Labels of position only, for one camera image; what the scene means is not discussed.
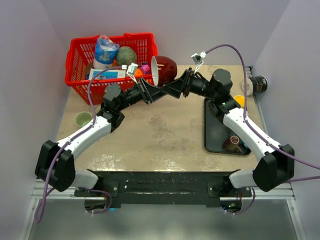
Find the dark red mug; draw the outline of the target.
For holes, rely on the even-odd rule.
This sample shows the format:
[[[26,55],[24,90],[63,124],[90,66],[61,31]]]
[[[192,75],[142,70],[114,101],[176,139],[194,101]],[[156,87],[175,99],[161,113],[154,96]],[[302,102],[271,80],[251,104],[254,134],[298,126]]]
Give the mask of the dark red mug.
[[[151,76],[155,86],[162,87],[173,82],[177,73],[177,64],[171,58],[161,55],[151,58]]]

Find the green mug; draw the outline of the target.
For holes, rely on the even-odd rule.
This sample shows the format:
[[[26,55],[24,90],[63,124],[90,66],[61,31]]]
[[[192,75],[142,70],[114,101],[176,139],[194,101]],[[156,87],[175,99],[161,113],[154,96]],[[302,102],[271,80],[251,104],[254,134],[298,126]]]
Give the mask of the green mug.
[[[93,119],[92,114],[87,112],[87,111],[83,111],[80,112],[76,117],[75,117],[75,124],[78,127],[83,127],[86,124],[88,124],[91,120]]]

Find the brown maroon mug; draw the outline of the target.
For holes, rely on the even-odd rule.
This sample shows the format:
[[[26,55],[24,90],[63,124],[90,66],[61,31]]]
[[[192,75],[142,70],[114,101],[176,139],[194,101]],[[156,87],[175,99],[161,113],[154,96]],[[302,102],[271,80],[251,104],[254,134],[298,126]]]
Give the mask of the brown maroon mug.
[[[239,147],[240,139],[236,135],[232,135],[227,138],[222,144],[222,148],[228,153],[241,154],[242,150]]]

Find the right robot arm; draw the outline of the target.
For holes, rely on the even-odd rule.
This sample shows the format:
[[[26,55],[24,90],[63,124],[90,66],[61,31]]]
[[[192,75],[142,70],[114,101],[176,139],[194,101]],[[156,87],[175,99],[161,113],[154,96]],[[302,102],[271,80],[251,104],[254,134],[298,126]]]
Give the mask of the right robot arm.
[[[223,183],[223,192],[235,196],[243,187],[257,187],[269,192],[294,176],[295,151],[269,137],[246,114],[245,110],[230,94],[233,86],[231,74],[222,68],[215,70],[207,80],[193,70],[168,83],[160,90],[179,98],[193,93],[209,100],[211,114],[233,131],[258,159],[254,169],[237,170]]]

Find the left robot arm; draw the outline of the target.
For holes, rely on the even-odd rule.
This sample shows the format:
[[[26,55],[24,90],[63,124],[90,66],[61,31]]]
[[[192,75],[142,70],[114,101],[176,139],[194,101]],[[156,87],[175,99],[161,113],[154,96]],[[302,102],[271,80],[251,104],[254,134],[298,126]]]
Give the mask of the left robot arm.
[[[91,170],[77,170],[76,159],[99,139],[116,130],[125,116],[122,113],[139,101],[152,103],[165,95],[161,86],[147,83],[143,78],[131,88],[122,91],[118,84],[105,89],[99,112],[73,134],[57,142],[46,141],[40,150],[35,175],[59,192],[69,187],[85,188],[92,196],[99,196],[104,184]]]

